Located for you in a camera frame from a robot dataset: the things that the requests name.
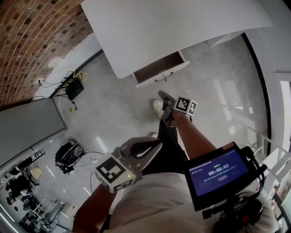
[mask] shoe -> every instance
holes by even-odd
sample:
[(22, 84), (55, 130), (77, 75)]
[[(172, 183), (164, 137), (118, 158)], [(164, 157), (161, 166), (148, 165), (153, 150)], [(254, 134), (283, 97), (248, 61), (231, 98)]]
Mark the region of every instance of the shoe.
[(156, 133), (151, 133), (151, 137), (158, 138), (158, 134), (156, 134)]
[(162, 115), (164, 113), (163, 111), (163, 102), (159, 100), (154, 100), (153, 101), (153, 107), (155, 112), (158, 114), (159, 118), (162, 118)]

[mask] open drawer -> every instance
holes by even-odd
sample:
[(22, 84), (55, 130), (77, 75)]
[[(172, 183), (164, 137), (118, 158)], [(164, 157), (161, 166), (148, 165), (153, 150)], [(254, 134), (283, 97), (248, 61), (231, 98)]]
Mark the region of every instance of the open drawer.
[(181, 51), (177, 51), (141, 68), (134, 72), (132, 76), (137, 82), (136, 87), (142, 87), (152, 82), (166, 81), (167, 77), (189, 63), (189, 61), (185, 61)]

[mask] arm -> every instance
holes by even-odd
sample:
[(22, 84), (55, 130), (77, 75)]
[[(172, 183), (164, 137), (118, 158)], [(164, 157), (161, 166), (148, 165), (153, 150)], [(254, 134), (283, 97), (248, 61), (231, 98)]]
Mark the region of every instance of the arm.
[(191, 123), (187, 115), (174, 111), (171, 125), (175, 126), (190, 159), (216, 150), (216, 147)]
[(102, 184), (77, 211), (74, 233), (98, 233), (105, 221), (116, 193), (110, 193)]

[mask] timer display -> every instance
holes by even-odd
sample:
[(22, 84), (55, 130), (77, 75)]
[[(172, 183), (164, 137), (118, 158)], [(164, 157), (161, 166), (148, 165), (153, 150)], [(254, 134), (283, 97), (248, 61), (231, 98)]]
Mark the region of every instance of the timer display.
[(217, 172), (221, 172), (224, 169), (227, 169), (228, 167), (229, 167), (229, 165), (225, 164), (222, 167), (219, 167), (219, 168), (215, 169), (214, 171), (208, 172), (208, 175), (212, 176), (212, 175), (216, 174)]
[(247, 172), (246, 164), (235, 149), (189, 169), (197, 196), (212, 192)]

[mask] leg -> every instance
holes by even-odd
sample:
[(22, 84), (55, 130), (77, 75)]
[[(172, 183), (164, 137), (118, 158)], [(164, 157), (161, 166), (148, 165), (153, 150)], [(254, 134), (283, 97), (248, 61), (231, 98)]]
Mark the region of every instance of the leg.
[(182, 164), (188, 158), (178, 143), (177, 129), (168, 127), (161, 120), (158, 138), (162, 140), (163, 146), (150, 165), (143, 170), (143, 175), (162, 172), (183, 174)]

